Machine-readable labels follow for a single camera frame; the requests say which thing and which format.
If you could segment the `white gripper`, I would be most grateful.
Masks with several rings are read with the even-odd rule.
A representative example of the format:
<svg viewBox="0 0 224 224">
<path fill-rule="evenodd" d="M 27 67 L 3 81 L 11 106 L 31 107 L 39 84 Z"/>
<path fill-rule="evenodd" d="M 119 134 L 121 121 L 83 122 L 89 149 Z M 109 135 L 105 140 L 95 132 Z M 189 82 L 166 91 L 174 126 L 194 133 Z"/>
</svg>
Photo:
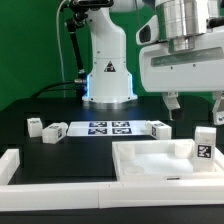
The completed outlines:
<svg viewBox="0 0 224 224">
<path fill-rule="evenodd" d="M 171 120 L 182 110 L 177 92 L 213 92 L 215 125 L 224 125 L 224 17 L 153 16 L 136 34 L 147 92 L 164 92 Z"/>
</svg>

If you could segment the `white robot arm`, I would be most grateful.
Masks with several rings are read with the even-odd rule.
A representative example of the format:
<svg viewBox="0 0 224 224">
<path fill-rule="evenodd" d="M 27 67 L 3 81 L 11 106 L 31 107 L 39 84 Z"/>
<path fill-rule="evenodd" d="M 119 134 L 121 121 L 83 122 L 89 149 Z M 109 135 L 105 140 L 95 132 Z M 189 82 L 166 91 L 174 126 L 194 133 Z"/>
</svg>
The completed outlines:
<svg viewBox="0 0 224 224">
<path fill-rule="evenodd" d="M 155 15 L 136 33 L 141 82 L 160 92 L 175 119 L 180 92 L 210 92 L 213 122 L 224 124 L 224 17 L 221 0 L 92 0 L 87 11 L 93 68 L 87 78 L 88 103 L 105 106 L 135 100 L 126 68 L 126 35 L 110 18 L 150 5 Z"/>
</svg>

